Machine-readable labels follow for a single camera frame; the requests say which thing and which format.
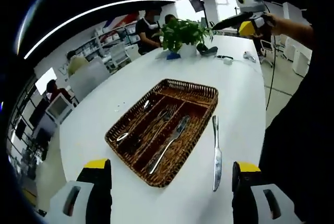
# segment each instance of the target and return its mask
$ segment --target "man in black shirt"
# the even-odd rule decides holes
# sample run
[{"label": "man in black shirt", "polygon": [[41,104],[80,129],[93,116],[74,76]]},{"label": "man in black shirt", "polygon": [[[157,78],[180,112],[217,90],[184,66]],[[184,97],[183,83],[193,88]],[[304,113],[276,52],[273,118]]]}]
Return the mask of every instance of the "man in black shirt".
[{"label": "man in black shirt", "polygon": [[152,37],[160,31],[158,21],[160,19],[161,8],[146,10],[143,19],[136,24],[136,33],[140,37],[138,43],[139,54],[144,55],[161,46],[159,36]]}]

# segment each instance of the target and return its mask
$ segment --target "ceiling light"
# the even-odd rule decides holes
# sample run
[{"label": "ceiling light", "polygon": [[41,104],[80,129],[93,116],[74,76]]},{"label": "ceiling light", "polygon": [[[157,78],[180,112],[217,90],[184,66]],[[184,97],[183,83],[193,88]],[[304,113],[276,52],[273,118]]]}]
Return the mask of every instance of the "ceiling light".
[{"label": "ceiling light", "polygon": [[90,9],[82,14],[79,14],[67,21],[65,21],[64,23],[60,24],[59,26],[57,26],[55,29],[53,29],[52,31],[50,31],[47,35],[45,35],[42,39],[40,39],[30,50],[29,52],[24,56],[24,59],[26,60],[30,54],[40,45],[43,43],[44,40],[46,40],[48,37],[50,37],[53,33],[55,33],[56,31],[58,31],[60,28],[62,28],[63,26],[67,25],[68,23],[82,17],[83,15],[89,14],[93,11],[97,11],[106,7],[110,7],[110,6],[115,6],[115,5],[120,5],[120,4],[126,4],[126,3],[132,3],[132,2],[142,2],[142,1],[167,1],[167,2],[176,2],[177,0],[128,0],[128,1],[119,1],[119,2],[115,2],[115,3],[110,3],[110,4],[106,4],[103,6],[99,6],[93,9]]}]

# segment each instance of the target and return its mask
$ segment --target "white pot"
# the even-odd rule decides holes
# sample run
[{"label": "white pot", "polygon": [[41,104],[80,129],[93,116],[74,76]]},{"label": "white pot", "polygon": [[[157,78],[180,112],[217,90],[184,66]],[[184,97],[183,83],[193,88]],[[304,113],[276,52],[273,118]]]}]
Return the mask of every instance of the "white pot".
[{"label": "white pot", "polygon": [[183,43],[178,53],[180,54],[181,58],[195,57],[197,55],[196,46]]}]

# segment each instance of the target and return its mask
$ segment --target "woven cutlery tray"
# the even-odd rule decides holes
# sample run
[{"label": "woven cutlery tray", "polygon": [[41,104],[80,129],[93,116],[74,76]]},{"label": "woven cutlery tray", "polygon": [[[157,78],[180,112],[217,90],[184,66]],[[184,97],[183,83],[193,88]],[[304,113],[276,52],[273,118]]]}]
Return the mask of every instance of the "woven cutlery tray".
[{"label": "woven cutlery tray", "polygon": [[[216,88],[164,79],[109,129],[105,141],[147,184],[167,186],[195,147],[217,103]],[[154,173],[149,174],[180,120],[187,115],[190,119],[181,135],[169,146]],[[128,133],[126,138],[116,141],[124,133]]]}]

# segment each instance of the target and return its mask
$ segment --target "white cable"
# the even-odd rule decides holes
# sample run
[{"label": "white cable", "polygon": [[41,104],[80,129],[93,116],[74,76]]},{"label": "white cable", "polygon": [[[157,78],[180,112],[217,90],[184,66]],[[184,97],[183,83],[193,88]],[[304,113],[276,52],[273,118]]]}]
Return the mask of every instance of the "white cable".
[{"label": "white cable", "polygon": [[251,67],[255,72],[257,72],[259,75],[261,75],[261,77],[263,78],[263,73],[259,72],[258,70],[255,69],[255,67],[253,67],[248,61],[242,61],[242,60],[233,60],[233,62],[239,62],[239,63],[244,63],[247,66]]}]

